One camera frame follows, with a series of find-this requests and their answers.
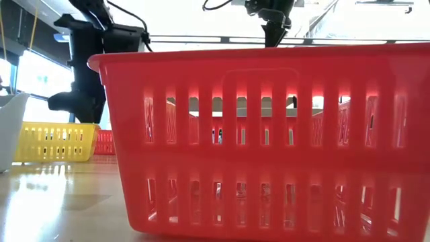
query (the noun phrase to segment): yellow cable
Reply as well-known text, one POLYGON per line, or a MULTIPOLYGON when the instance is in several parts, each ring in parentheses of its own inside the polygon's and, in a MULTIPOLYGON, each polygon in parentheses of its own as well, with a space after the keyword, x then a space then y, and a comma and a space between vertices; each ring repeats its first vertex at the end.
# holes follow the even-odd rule
POLYGON ((3 18, 1 16, 1 7, 0 7, 0 28, 1 28, 1 42, 3 44, 3 53, 5 55, 5 61, 7 61, 7 55, 6 55, 6 43, 5 43, 5 30, 3 28, 3 18))
POLYGON ((36 13, 34 14, 34 23, 33 23, 33 31, 32 31, 32 38, 30 38, 30 51, 32 51, 33 47, 33 40, 34 40, 34 33, 36 32, 36 23, 38 22, 38 12, 39 12, 39 1, 36 3, 36 13))

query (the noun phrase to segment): yellow plastic basket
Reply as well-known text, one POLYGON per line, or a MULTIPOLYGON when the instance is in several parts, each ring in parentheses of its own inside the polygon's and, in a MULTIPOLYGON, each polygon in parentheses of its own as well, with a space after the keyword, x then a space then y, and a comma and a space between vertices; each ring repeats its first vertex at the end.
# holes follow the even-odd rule
POLYGON ((96 124, 23 122, 15 162, 88 161, 99 129, 96 124))

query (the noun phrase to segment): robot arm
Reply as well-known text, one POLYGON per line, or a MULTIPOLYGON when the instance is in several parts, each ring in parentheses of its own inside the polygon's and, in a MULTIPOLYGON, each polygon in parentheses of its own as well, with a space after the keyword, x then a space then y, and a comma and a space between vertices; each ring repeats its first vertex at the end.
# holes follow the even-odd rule
MULTIPOLYGON (((85 16, 86 21, 76 20, 70 14, 63 14, 54 25, 70 30, 69 65, 75 75, 75 81, 72 83, 71 92, 53 95, 48 99, 48 106, 51 110, 68 111, 80 122, 100 123, 106 101, 105 91, 99 75, 87 67, 88 58, 102 53, 138 52, 142 43, 151 50, 148 45, 150 36, 143 20, 109 1, 107 2, 110 5, 141 20, 143 28, 115 24, 105 0, 69 1, 85 16)), ((291 28, 289 15, 293 5, 294 0, 245 1, 249 15, 258 15, 267 22, 262 26, 266 47, 278 46, 287 30, 291 28)))

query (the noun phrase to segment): white container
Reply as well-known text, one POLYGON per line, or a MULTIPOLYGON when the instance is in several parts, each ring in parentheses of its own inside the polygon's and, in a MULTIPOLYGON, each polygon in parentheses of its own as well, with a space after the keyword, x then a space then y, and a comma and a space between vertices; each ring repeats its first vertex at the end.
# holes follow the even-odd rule
POLYGON ((12 166, 29 96, 0 96, 0 173, 12 166))

